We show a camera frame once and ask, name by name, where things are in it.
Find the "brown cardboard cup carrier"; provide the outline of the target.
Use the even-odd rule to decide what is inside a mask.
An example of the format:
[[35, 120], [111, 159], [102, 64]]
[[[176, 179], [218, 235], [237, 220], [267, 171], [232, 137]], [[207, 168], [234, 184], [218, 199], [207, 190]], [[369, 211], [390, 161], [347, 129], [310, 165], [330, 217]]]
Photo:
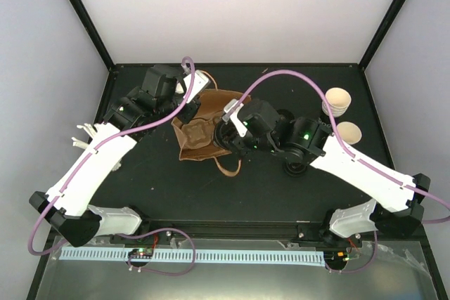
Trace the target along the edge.
[[181, 128], [186, 137], [185, 147], [196, 150], [208, 146], [212, 142], [214, 122], [205, 119], [193, 119]]

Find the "brown paper bag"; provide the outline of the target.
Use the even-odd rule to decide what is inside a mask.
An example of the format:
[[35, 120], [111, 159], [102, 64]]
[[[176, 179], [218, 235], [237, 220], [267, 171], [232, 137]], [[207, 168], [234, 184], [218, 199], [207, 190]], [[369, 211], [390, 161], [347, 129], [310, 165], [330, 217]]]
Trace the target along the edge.
[[237, 169], [233, 171], [225, 169], [219, 163], [219, 158], [230, 155], [231, 151], [215, 145], [213, 135], [214, 128], [218, 126], [221, 119], [224, 106], [230, 100], [238, 100], [242, 93], [220, 89], [212, 75], [206, 71], [203, 74], [212, 80], [214, 87], [206, 89], [200, 94], [200, 108], [198, 112], [187, 124], [184, 124], [177, 117], [171, 122], [179, 144], [179, 160], [201, 162], [213, 159], [220, 172], [225, 176], [234, 177], [240, 172], [242, 160], [238, 160]]

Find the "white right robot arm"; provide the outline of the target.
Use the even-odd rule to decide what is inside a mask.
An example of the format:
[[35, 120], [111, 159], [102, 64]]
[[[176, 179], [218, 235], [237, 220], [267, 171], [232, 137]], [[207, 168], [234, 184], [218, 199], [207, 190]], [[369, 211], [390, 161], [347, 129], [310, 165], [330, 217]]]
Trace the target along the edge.
[[308, 166], [332, 174], [370, 200], [348, 209], [330, 210], [319, 229], [321, 241], [335, 246], [357, 233], [380, 231], [393, 237], [411, 236], [421, 225], [424, 208], [416, 192], [428, 191], [430, 179], [394, 171], [346, 143], [320, 122], [293, 117], [268, 102], [231, 100], [224, 108], [224, 128], [216, 141], [240, 156], [250, 150], [269, 152], [283, 160], [285, 172], [301, 175]]

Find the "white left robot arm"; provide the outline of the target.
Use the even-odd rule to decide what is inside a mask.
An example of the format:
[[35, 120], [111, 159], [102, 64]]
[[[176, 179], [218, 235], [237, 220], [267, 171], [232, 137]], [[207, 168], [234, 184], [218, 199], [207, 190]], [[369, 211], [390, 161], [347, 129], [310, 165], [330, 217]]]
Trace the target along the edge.
[[145, 242], [149, 223], [131, 208], [96, 207], [92, 197], [118, 168], [121, 159], [155, 127], [178, 117], [190, 121], [200, 107], [199, 95], [210, 84], [200, 70], [155, 65], [146, 70], [143, 83], [120, 98], [100, 124], [83, 124], [90, 143], [74, 140], [83, 149], [70, 170], [45, 193], [36, 191], [30, 204], [73, 247], [81, 247], [103, 235], [127, 235], [135, 243]]

